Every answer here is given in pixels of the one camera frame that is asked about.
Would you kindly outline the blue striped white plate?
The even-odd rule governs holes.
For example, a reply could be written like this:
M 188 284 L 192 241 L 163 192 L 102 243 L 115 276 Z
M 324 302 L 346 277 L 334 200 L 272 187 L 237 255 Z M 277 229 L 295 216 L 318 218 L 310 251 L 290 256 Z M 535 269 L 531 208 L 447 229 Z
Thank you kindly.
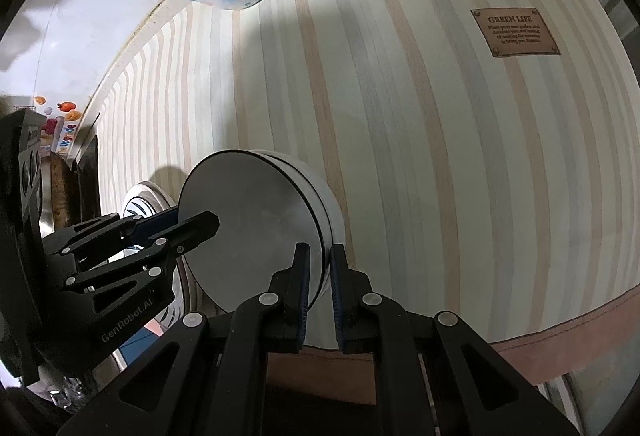
M 175 205 L 175 201 L 158 185 L 151 181 L 142 181 L 127 192 L 120 215 L 146 218 Z M 125 364 L 132 364 L 145 349 L 148 349 L 184 315 L 201 308 L 203 291 L 196 283 L 191 270 L 186 266 L 184 257 L 178 259 L 172 275 L 172 290 L 175 295 L 172 302 L 119 347 L 119 353 Z

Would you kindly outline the large white floral bowl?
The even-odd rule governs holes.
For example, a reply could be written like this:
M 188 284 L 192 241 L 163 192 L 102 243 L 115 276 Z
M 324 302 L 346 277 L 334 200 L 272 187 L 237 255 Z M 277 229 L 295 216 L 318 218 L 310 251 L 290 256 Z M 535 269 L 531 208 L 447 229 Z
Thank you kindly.
M 179 218 L 211 211 L 214 237 L 186 254 L 204 294 L 224 311 L 265 292 L 274 273 L 293 263 L 296 245 L 310 248 L 308 303 L 326 294 L 329 250 L 346 241 L 340 205 L 311 167 L 291 155 L 222 150 L 186 177 Z

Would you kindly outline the striped table mat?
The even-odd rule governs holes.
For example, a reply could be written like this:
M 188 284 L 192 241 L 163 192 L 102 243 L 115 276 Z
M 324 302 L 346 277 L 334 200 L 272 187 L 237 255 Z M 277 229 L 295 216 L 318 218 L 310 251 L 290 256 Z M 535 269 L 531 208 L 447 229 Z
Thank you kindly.
M 494 58 L 481 8 L 536 8 L 561 54 Z M 533 382 L 638 332 L 639 86 L 598 0 L 191 3 L 96 132 L 104 211 L 220 149 L 301 159 L 381 293 L 457 312 Z

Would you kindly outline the brown mat label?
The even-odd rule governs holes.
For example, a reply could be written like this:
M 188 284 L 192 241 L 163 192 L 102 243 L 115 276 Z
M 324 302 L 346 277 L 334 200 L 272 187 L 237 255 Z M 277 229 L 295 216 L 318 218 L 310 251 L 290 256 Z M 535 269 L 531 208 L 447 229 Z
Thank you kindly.
M 536 8 L 481 8 L 471 14 L 494 58 L 561 54 Z

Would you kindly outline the colourful wall sticker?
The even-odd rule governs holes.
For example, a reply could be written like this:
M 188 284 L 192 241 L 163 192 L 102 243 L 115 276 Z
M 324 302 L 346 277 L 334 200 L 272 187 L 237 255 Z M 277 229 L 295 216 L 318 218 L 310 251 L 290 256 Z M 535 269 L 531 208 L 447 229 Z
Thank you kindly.
M 59 156 L 68 154 L 79 128 L 80 118 L 85 110 L 85 107 L 79 102 L 64 99 L 56 94 L 50 94 L 50 96 L 10 96 L 9 106 L 12 111 L 31 108 L 46 118 L 40 133 L 40 153 L 42 156 L 48 156 L 51 153 L 58 153 Z

